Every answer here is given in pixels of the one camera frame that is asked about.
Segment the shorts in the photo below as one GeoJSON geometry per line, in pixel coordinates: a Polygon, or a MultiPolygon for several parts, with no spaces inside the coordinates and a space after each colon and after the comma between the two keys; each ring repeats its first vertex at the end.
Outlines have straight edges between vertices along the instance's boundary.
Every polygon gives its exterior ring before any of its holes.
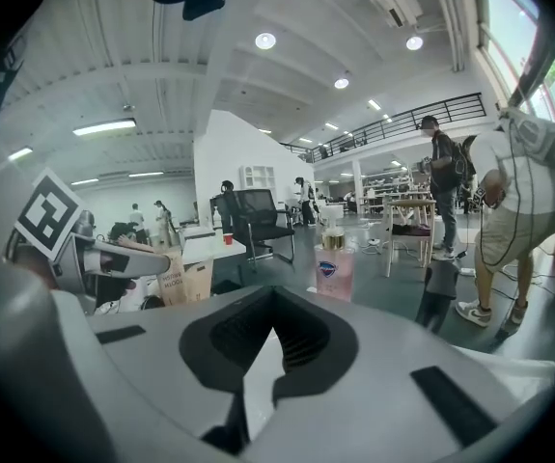
{"type": "Polygon", "coordinates": [[[495,273],[515,259],[528,256],[554,233],[555,212],[531,216],[501,206],[491,213],[477,235],[477,252],[482,253],[486,268],[495,273]]]}

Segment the black hair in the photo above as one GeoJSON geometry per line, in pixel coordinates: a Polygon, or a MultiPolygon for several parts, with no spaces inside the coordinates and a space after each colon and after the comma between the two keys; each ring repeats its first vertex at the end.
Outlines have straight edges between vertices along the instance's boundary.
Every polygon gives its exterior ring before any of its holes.
{"type": "Polygon", "coordinates": [[[421,119],[421,125],[423,125],[423,123],[433,123],[436,127],[440,126],[440,123],[438,123],[437,118],[433,117],[432,115],[425,115],[421,119]]]}

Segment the office chair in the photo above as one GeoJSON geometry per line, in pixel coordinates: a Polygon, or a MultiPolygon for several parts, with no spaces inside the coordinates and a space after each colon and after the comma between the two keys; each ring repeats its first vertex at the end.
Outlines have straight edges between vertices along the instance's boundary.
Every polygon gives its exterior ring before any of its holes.
{"type": "Polygon", "coordinates": [[[272,258],[273,256],[290,264],[294,261],[294,230],[292,229],[291,214],[285,209],[277,209],[273,196],[268,189],[236,190],[225,194],[226,203],[232,215],[234,237],[247,247],[253,262],[252,269],[257,270],[258,259],[272,258]],[[277,225],[280,214],[286,215],[288,226],[277,225]],[[273,253],[273,248],[265,244],[267,240],[290,237],[291,258],[273,253]],[[268,249],[269,253],[256,256],[256,248],[268,249]]]}

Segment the ceiling beam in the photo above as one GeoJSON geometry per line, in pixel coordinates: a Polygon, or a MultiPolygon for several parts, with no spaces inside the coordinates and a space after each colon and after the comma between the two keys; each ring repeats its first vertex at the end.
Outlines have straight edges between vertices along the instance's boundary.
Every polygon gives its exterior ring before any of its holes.
{"type": "Polygon", "coordinates": [[[226,73],[236,43],[253,18],[253,11],[260,0],[228,0],[222,11],[223,19],[214,46],[208,56],[207,77],[200,90],[195,107],[196,135],[203,135],[207,129],[208,116],[212,109],[219,84],[226,73]]]}
{"type": "Polygon", "coordinates": [[[2,112],[0,122],[10,122],[12,118],[45,104],[52,98],[61,95],[73,95],[86,89],[104,84],[119,82],[121,77],[130,81],[151,79],[179,79],[184,77],[202,78],[207,74],[207,66],[190,64],[126,64],[119,67],[100,68],[89,72],[66,77],[60,81],[45,86],[34,93],[10,104],[2,112]]]}

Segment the desk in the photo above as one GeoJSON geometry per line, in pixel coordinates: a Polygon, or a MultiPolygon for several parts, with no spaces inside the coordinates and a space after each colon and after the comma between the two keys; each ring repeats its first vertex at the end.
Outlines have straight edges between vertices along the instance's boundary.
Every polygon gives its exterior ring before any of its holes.
{"type": "Polygon", "coordinates": [[[184,249],[182,249],[183,266],[190,266],[209,259],[214,260],[213,266],[216,266],[218,261],[220,266],[236,265],[238,278],[243,286],[241,265],[247,261],[247,248],[243,244],[233,240],[232,245],[226,245],[218,241],[215,236],[192,238],[185,242],[184,249]]]}

